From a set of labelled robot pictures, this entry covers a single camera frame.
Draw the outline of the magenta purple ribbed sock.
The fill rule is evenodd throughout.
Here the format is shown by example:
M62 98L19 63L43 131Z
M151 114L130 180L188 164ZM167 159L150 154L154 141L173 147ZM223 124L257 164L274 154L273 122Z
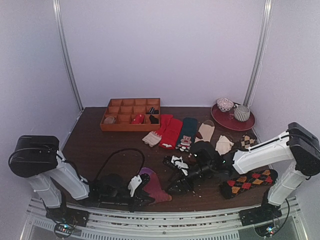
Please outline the magenta purple ribbed sock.
M172 200L172 196L162 189L158 175L152 169L148 167L143 167L139 171L139 174L148 174L150 177L149 182L146 186L143 187L143 190L147 192L151 198L154 199L151 205L163 202L170 202Z

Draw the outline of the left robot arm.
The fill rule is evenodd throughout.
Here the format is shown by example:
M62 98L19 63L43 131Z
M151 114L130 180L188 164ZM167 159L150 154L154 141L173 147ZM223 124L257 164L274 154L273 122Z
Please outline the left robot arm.
M10 170L26 179L44 206L61 222L72 218L66 207L60 185L80 205L106 208L108 205L127 206L130 212L155 202L144 190L151 178L147 173L138 173L128 184L118 174L90 181L83 177L74 162L67 160L59 148L59 140L52 135L22 135L14 152L8 158Z

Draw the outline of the green reindeer sock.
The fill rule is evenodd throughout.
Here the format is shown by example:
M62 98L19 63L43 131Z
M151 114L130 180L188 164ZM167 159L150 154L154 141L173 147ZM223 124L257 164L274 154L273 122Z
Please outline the green reindeer sock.
M182 121L182 128L177 139L175 148L188 152L195 141L198 120L192 117L185 117Z

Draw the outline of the cream red-trim sock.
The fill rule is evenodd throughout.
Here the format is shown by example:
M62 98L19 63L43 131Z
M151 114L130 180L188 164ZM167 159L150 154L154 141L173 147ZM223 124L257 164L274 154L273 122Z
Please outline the cream red-trim sock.
M157 145L161 141L161 139L161 135L157 134L155 131L151 131L142 139L142 141L152 148Z

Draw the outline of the cream brown short sock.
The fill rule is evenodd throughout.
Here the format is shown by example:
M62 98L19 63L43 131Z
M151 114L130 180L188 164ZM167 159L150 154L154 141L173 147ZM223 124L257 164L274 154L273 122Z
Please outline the cream brown short sock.
M234 143L230 141L225 135L220 135L216 143L215 150L221 156L231 151L233 146L234 146Z

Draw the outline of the black rolled sock in tray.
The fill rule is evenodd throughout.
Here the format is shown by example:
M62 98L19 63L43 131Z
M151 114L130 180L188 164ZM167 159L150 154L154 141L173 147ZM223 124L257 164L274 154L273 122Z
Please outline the black rolled sock in tray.
M152 114L149 116L149 120L151 124L159 124L160 122L159 119Z

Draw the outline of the red rolled sock in tray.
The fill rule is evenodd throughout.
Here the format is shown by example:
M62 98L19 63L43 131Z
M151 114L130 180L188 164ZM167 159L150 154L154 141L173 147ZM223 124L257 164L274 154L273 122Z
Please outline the red rolled sock in tray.
M131 124L140 125L140 124L144 124L144 122L145 122L145 115L142 113L139 113L132 119Z

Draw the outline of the wooden divided organizer tray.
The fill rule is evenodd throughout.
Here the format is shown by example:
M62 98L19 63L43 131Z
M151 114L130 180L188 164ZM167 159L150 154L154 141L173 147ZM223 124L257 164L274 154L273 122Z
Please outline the wooden divided organizer tray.
M151 124L150 114L147 111L154 107L159 114L152 114L159 119L159 124ZM137 114L143 114L144 124L131 124ZM114 124L104 124L108 116L114 116ZM150 132L156 131L161 125L161 99L160 98L112 98L105 108L104 115L100 122L100 129L103 132Z

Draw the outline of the patterned white red bowl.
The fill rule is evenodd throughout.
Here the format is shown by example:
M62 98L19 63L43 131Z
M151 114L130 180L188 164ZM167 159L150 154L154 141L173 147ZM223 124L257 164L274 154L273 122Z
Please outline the patterned white red bowl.
M228 112L234 107L234 102L225 97L218 98L216 104L222 112Z

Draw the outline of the striped grey cup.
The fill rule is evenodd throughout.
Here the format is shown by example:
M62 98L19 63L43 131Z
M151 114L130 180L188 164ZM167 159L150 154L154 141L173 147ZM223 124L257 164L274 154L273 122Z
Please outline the striped grey cup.
M250 118L251 111L245 105L236 104L234 107L234 118L239 122L246 122Z

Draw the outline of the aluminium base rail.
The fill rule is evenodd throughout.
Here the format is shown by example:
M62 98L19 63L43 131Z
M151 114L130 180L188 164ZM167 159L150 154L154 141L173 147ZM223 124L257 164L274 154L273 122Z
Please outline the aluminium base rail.
M89 216L87 225L77 225L66 240L310 240L296 197L288 202L288 219L271 238L260 237L255 230L273 224L273 220L247 226L241 222L240 211L257 205L211 211L133 213L70 203L68 207L88 211ZM32 198L18 240L59 240L53 232L55 222L45 215L42 201Z

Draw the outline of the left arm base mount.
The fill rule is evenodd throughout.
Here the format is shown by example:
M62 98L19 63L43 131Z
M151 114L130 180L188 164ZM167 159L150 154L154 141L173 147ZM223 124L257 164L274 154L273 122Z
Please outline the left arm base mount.
M86 227L90 213L75 208L47 208L46 217L54 223Z

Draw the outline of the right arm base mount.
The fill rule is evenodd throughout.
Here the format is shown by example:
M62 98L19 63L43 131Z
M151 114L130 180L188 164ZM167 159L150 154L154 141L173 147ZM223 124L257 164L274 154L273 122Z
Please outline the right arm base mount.
M259 207L241 210L239 212L239 218L243 227L271 221L274 217L280 218L281 216L282 212L280 206L271 205L269 203L262 204Z

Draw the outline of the right aluminium frame post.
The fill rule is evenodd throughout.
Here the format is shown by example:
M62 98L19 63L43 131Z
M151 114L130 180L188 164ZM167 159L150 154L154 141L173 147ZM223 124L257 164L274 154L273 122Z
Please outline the right aluminium frame post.
M264 1L264 10L262 15L256 54L255 54L253 68L252 68L250 79L249 79L249 84L248 84L245 98L243 101L243 104L249 108L253 104L254 96L255 96L258 82L260 79L263 56L267 48L267 42L268 42L268 37L270 32L273 5L274 5L273 0Z

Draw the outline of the aluminium frame post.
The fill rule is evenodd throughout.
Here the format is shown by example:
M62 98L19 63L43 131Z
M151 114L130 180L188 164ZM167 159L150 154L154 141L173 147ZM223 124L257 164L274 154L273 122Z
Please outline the aluminium frame post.
M252 68L250 79L249 79L249 84L248 84L245 98L243 101L243 104L249 108L253 104L254 96L255 96L258 82L260 79L263 56L267 48L267 42L268 42L268 37L270 32L273 5L274 5L273 0L264 1L264 10L262 15L256 54L255 54L253 68Z
M63 56L63 61L64 61L68 81L70 83L71 91L72 91L72 94L75 98L77 107L78 107L79 111L82 112L84 110L84 107L83 107L80 93L79 93L79 90L78 90L78 87L76 84L76 80L75 80L75 76L74 76L74 72L73 72L73 68L72 68L72 63L71 63L71 59L70 59L70 54L68 51L67 40L66 40L66 36L65 36L65 31L64 31L62 12L61 12L61 3L59 0L53 0L52 5L53 5L53 13L54 13L54 17L55 17L55 21L56 21L56 25L57 25L57 31L58 31L58 35L59 35L59 41L60 41L60 45L61 45L61 49L62 49L62 56Z

